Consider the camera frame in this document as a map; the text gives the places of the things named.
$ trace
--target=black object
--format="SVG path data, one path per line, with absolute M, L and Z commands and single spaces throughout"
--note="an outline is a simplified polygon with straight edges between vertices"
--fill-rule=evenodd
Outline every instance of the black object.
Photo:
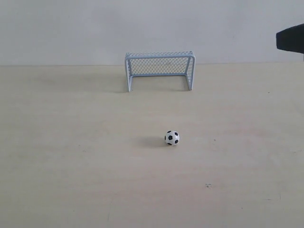
M 276 48 L 304 54 L 304 24 L 278 32 L 276 34 Z

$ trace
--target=table surface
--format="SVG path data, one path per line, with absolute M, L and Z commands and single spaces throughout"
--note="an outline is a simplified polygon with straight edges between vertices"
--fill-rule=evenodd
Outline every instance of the table surface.
M 302 228 L 303 72 L 0 67 L 0 227 Z

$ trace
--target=goal post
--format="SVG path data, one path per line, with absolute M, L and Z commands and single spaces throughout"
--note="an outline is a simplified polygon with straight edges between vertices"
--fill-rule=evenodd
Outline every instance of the goal post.
M 195 55 L 193 51 L 126 53 L 125 71 L 129 92 L 134 77 L 185 76 L 189 90 L 193 89 Z

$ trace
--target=soccer ball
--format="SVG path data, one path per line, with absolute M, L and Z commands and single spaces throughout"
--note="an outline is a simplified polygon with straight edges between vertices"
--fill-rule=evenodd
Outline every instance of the soccer ball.
M 168 131 L 165 135 L 165 141 L 170 146 L 175 146 L 180 141 L 180 135 L 176 131 Z

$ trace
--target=miniature soccer goal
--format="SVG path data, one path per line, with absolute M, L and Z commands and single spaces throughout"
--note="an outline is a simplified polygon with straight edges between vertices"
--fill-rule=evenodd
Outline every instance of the miniature soccer goal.
M 192 51 L 162 53 L 126 53 L 125 71 L 129 92 L 134 77 L 185 76 L 193 89 L 195 56 Z

